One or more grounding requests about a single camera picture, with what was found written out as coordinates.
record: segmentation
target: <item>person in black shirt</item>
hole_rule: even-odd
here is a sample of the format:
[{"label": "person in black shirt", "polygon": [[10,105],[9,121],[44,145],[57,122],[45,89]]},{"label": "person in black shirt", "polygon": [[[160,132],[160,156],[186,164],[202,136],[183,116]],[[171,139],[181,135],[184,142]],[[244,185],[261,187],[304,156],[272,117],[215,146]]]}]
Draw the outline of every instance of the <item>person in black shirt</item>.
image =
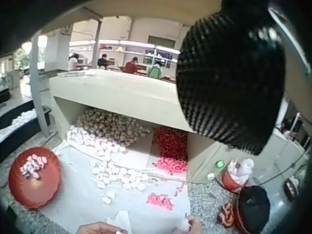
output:
[{"label": "person in black shirt", "polygon": [[102,57],[97,60],[98,67],[105,67],[107,70],[107,54],[102,54]]}]

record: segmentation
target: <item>hand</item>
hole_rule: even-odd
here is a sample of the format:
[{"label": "hand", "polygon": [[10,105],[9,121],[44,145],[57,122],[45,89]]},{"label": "hand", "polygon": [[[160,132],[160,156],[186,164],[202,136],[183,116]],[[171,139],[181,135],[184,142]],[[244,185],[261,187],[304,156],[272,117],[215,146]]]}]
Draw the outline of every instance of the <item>hand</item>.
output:
[{"label": "hand", "polygon": [[127,234],[126,230],[113,225],[97,222],[87,225],[82,225],[78,228],[76,234]]},{"label": "hand", "polygon": [[201,227],[201,223],[198,217],[189,216],[187,220],[189,221],[189,224],[191,225],[189,234],[202,234],[203,233],[203,229]]}]

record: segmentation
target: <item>black container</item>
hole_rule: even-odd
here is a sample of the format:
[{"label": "black container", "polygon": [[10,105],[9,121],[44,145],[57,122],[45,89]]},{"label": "black container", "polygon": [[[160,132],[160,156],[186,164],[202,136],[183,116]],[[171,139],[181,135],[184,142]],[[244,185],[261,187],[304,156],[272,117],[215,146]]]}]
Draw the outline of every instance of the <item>black container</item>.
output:
[{"label": "black container", "polygon": [[11,98],[10,89],[3,89],[0,91],[0,104]]},{"label": "black container", "polygon": [[[0,116],[0,129],[10,126],[12,120],[20,116],[22,112],[30,111],[32,109],[34,109],[34,103],[32,100],[30,100],[6,112]],[[47,124],[50,125],[51,122],[49,113],[51,112],[51,109],[44,106],[43,111],[45,120],[47,121]],[[6,136],[6,138],[0,142],[0,163],[2,163],[3,160],[5,160],[10,155],[10,153],[15,151],[20,145],[22,145],[25,141],[27,141],[39,131],[40,126],[38,118],[34,118]]]}]

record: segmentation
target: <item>white paper in hand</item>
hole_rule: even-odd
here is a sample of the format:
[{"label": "white paper in hand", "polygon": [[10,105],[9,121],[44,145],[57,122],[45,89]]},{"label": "white paper in hand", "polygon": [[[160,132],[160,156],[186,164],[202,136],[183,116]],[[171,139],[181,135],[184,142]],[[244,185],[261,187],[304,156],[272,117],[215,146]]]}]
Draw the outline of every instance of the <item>white paper in hand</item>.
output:
[{"label": "white paper in hand", "polygon": [[106,223],[120,227],[126,230],[128,234],[132,234],[128,211],[119,211],[115,219],[108,217]]}]

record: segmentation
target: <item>granite surface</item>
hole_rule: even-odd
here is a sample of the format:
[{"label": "granite surface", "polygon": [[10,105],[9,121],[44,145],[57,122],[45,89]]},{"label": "granite surface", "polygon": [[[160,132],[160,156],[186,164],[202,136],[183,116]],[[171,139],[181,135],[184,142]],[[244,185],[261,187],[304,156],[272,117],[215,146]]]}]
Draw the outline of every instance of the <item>granite surface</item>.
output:
[{"label": "granite surface", "polygon": [[[50,126],[51,132],[55,132],[55,125]],[[11,196],[7,178],[9,169],[16,157],[24,150],[36,146],[44,146],[53,149],[60,144],[60,138],[55,135],[48,142],[38,133],[14,151],[2,164],[0,164],[0,204],[4,207],[10,205],[19,218],[19,222],[27,225],[34,234],[68,234],[61,226],[49,220],[39,211],[29,211],[20,206]],[[220,206],[232,201],[234,195],[222,189],[217,182],[209,185],[188,184],[189,199],[191,203],[191,213],[197,215],[203,225],[203,233],[225,234],[238,233],[235,230],[226,230],[216,222],[216,216]]]}]

